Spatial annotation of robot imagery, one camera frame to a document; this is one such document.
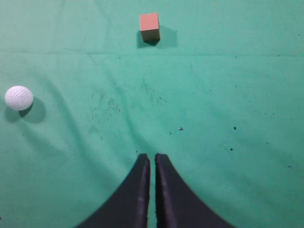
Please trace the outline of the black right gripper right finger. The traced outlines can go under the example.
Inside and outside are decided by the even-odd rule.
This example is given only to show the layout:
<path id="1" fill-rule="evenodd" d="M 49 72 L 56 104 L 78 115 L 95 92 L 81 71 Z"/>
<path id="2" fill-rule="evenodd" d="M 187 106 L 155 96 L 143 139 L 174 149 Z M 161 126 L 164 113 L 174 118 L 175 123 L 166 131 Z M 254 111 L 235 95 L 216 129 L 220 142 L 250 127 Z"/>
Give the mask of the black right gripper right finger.
<path id="1" fill-rule="evenodd" d="M 190 189 L 166 154 L 155 155 L 158 228 L 231 228 Z"/>

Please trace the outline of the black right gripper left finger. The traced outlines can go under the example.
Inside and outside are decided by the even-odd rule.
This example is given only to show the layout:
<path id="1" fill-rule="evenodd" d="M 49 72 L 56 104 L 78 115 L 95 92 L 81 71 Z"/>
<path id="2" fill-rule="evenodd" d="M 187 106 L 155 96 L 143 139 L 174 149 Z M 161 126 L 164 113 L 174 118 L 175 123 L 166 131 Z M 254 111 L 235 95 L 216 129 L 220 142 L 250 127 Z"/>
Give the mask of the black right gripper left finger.
<path id="1" fill-rule="evenodd" d="M 146 228 L 150 200 L 151 166 L 147 154 L 139 154 L 132 169 L 109 197 L 78 228 Z"/>

